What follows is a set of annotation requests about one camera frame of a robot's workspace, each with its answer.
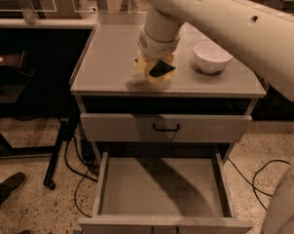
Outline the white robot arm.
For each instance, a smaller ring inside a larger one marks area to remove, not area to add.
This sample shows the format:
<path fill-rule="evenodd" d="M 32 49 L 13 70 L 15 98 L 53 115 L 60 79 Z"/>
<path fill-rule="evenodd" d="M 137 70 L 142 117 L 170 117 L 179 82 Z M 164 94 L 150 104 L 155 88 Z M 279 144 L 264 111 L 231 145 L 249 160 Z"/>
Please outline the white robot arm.
<path fill-rule="evenodd" d="M 249 0 L 147 0 L 139 36 L 147 59 L 164 59 L 188 22 L 294 102 L 294 16 Z"/>

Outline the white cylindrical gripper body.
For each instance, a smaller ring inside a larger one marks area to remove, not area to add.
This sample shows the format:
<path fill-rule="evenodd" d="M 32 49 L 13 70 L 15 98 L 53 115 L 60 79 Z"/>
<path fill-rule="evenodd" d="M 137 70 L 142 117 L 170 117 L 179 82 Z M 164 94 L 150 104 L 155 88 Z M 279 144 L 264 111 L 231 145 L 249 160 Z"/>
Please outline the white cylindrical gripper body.
<path fill-rule="evenodd" d="M 180 36 L 168 42 L 155 40 L 146 33 L 144 27 L 141 27 L 138 37 L 138 46 L 141 53 L 147 59 L 158 60 L 171 55 L 176 50 L 179 40 Z"/>

